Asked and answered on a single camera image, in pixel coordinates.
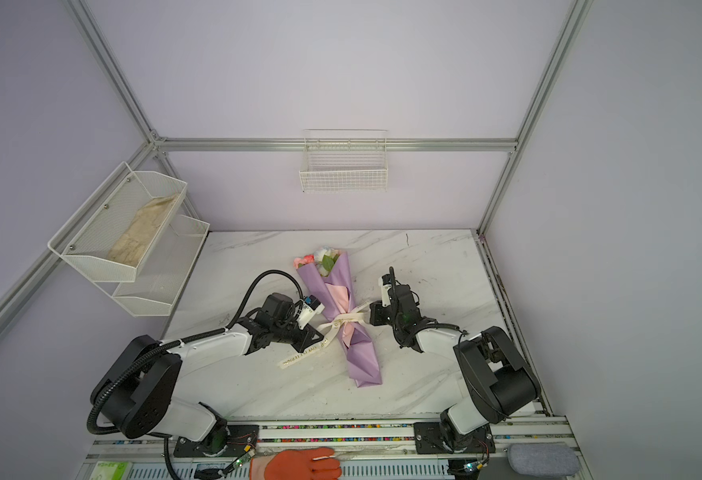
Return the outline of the cream ribbon roll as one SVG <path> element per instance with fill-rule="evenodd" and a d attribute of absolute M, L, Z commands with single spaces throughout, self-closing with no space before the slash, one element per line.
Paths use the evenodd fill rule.
<path fill-rule="evenodd" d="M 332 343 L 332 341 L 343 332 L 346 324 L 366 324 L 369 315 L 369 305 L 370 302 L 363 303 L 360 306 L 353 309 L 351 312 L 340 314 L 331 322 L 326 322 L 319 325 L 317 327 L 317 330 L 324 335 L 324 340 L 319 344 L 309 347 L 303 353 L 297 353 L 279 362 L 279 368 L 289 368 L 290 366 L 297 364 L 298 362 L 302 361 L 308 356 L 311 356 L 327 348 Z"/>

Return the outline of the pink purple wrapping paper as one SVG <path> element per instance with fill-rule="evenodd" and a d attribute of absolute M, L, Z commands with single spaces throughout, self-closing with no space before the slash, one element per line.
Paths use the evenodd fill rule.
<path fill-rule="evenodd" d="M 367 331 L 367 306 L 356 300 L 348 253 L 322 248 L 295 259 L 293 266 L 309 293 L 324 306 L 326 322 L 317 328 L 325 336 L 322 346 L 338 343 L 347 374 L 358 388 L 381 385 L 380 364 Z"/>

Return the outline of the white fake rose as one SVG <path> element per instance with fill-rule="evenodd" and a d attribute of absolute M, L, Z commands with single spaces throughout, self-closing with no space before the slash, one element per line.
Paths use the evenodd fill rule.
<path fill-rule="evenodd" d="M 341 251 L 334 248 L 321 248 L 313 254 L 314 264 L 322 277 L 328 277 L 337 263 Z"/>

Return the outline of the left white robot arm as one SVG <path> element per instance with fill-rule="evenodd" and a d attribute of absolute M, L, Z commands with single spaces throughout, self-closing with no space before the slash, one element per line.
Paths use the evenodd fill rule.
<path fill-rule="evenodd" d="M 252 310 L 240 303 L 223 327 L 177 340 L 159 341 L 149 335 L 134 338 L 125 347 L 90 395 L 86 428 L 93 435 L 119 433 L 127 439 L 143 436 L 163 441 L 165 467 L 178 476 L 170 457 L 170 442 L 177 440 L 206 457 L 223 454 L 234 461 L 218 472 L 233 472 L 255 453 L 259 429 L 231 426 L 205 402 L 176 396 L 182 374 L 230 358 L 244 357 L 273 343 L 303 353 L 323 341 L 310 322 L 325 305 L 316 296 L 300 293 L 296 299 L 272 293 Z"/>

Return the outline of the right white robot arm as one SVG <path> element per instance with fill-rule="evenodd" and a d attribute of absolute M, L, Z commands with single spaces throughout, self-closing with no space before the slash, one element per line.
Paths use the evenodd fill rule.
<path fill-rule="evenodd" d="M 530 364 L 500 327 L 471 335 L 464 328 L 425 317 L 420 299 L 393 268 L 379 280 L 381 299 L 370 304 L 370 322 L 392 328 L 402 349 L 454 359 L 468 397 L 444 410 L 437 422 L 414 425 L 416 451 L 492 453 L 489 426 L 529 407 L 541 394 Z"/>

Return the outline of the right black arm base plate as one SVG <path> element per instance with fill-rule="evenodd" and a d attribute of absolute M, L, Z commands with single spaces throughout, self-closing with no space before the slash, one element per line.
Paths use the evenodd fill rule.
<path fill-rule="evenodd" d="M 442 415 L 439 421 L 416 422 L 413 430 L 418 454 L 489 455 L 496 451 L 487 424 L 464 434 L 458 432 L 446 415 Z"/>

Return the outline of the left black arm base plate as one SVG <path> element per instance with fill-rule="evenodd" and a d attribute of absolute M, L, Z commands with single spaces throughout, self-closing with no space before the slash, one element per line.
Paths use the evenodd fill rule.
<path fill-rule="evenodd" d="M 218 420 L 211 432 L 196 442 L 181 437 L 174 447 L 176 458 L 235 458 L 247 449 L 254 450 L 260 427 L 257 424 L 233 423 Z"/>

